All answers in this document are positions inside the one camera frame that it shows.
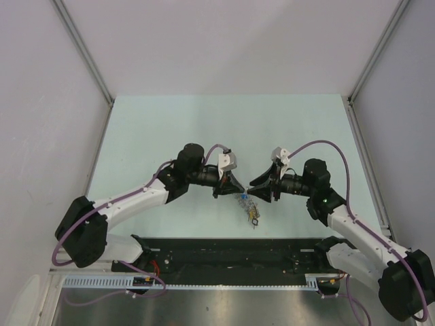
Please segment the metal disc keyring organizer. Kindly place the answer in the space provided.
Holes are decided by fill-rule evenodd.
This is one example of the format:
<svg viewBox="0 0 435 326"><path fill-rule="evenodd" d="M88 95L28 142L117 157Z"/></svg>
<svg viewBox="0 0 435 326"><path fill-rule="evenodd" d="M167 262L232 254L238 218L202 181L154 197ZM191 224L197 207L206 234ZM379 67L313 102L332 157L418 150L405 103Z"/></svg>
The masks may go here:
<svg viewBox="0 0 435 326"><path fill-rule="evenodd" d="M256 204L256 202L252 199L252 197L249 194L247 194L248 199L246 199L246 200L240 199L240 195L241 194L234 194L233 197L238 202L239 206L245 211L245 213L247 214L247 219L251 223L251 220L249 220L249 218L248 218L248 212L250 210L255 210L255 211L259 212L258 205Z"/></svg>

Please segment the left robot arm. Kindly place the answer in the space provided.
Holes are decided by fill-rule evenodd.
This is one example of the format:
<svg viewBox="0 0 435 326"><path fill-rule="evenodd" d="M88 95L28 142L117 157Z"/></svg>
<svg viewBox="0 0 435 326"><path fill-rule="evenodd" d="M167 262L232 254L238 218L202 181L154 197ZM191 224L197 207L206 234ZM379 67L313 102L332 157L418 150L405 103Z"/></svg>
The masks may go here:
<svg viewBox="0 0 435 326"><path fill-rule="evenodd" d="M86 268L106 255L110 260L125 261L135 271L145 270L150 254L139 238L114 236L109 231L143 211L178 199L191 185L210 187L214 198L242 194L244 188L232 173L237 167L234 152L223 145L213 148L222 149L217 164L208 163L210 151L188 143L176 159L163 162L147 183L125 194L102 200L74 199L55 231L52 264Z"/></svg>

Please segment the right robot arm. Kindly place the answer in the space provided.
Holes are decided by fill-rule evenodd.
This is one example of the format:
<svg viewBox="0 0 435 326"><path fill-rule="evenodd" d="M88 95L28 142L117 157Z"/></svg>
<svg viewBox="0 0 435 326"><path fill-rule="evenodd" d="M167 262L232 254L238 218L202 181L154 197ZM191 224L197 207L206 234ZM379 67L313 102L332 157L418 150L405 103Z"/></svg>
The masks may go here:
<svg viewBox="0 0 435 326"><path fill-rule="evenodd" d="M330 173L323 160L310 159L301 175L286 171L286 162L273 160L271 167L250 182L248 194L266 202L281 194L307 197L307 210L314 220L339 233L323 243L313 256L320 272L342 270L376 291L384 309L396 320L429 319L428 307L434 303L434 269L420 249L412 251L372 229L354 215L346 199L330 184Z"/></svg>

